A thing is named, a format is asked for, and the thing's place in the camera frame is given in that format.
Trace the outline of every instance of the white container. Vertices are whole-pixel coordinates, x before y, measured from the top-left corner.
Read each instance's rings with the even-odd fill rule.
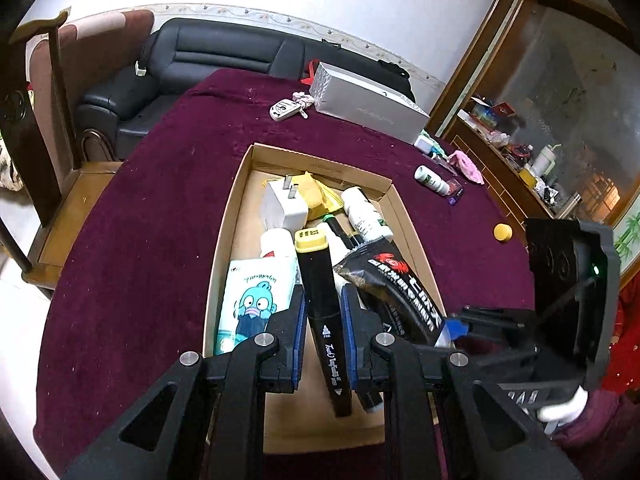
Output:
[[[536,160],[533,161],[531,166],[531,174],[533,176],[547,176],[551,173],[551,170],[556,165],[556,154],[554,153],[554,149],[558,146],[561,146],[561,144],[556,144],[555,146],[548,144],[542,148],[540,154],[536,157]]]
[[[429,116],[400,92],[320,63],[309,93],[316,110],[413,144]]]
[[[281,227],[263,232],[260,236],[260,257],[265,256],[288,256],[297,259],[291,233]]]
[[[419,166],[418,169],[415,170],[414,178],[420,182],[420,184],[434,190],[439,195],[445,196],[449,193],[449,184],[426,166]]]
[[[375,206],[367,200],[359,187],[350,187],[342,192],[344,212],[349,217],[349,222],[360,233],[365,242],[385,237],[392,241],[394,234],[385,223],[385,219]]]
[[[417,139],[415,139],[414,146],[418,148],[421,152],[423,152],[425,155],[429,155],[431,153],[431,150],[433,149],[434,143],[432,139],[429,139],[428,137],[421,135],[421,136],[418,136]]]

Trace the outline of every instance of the cartoon character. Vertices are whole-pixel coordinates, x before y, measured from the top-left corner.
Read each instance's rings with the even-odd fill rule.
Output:
[[[273,303],[271,285],[269,282],[260,282],[258,285],[249,287],[239,304],[236,303],[234,316],[238,318],[236,336],[250,338],[264,332],[267,322],[276,311],[276,304]]]
[[[391,253],[380,253],[376,256],[376,260],[383,264],[387,264],[396,272],[400,272],[400,274],[409,272],[409,266],[402,260],[396,260],[395,256]]]

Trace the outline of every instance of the wooden cabinet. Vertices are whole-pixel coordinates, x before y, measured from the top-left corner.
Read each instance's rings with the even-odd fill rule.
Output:
[[[489,195],[506,216],[506,222],[513,234],[524,244],[526,218],[553,218],[553,213],[540,197],[520,179],[516,170],[504,159],[500,152],[488,144],[475,130],[459,117],[452,122],[444,135],[444,140],[466,153],[484,177]]]

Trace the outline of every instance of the black snack bag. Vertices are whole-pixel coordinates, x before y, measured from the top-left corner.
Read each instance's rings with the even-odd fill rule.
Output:
[[[360,245],[335,265],[334,271],[386,303],[389,311],[385,317],[399,317],[398,322],[390,323],[398,335],[412,343],[435,345],[444,321],[395,243],[379,238]]]
[[[379,300],[373,294],[369,294],[364,290],[360,290],[359,294],[362,304],[380,316],[380,321],[382,321],[382,326],[386,332],[399,335],[400,337],[406,337],[404,324],[400,319],[398,311],[394,307],[389,306],[384,301]]]

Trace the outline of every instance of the white bottle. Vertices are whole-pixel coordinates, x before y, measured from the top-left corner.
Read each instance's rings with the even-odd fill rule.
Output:
[[[342,192],[344,212],[349,222],[360,233],[365,242],[385,237],[392,241],[394,234],[375,206],[367,200],[359,187],[350,187]]]
[[[437,194],[446,196],[449,193],[449,184],[447,184],[435,171],[431,171],[426,166],[419,166],[414,173],[414,179],[423,186],[434,190]]]
[[[282,227],[268,229],[260,236],[260,257],[290,256],[297,258],[291,233]]]

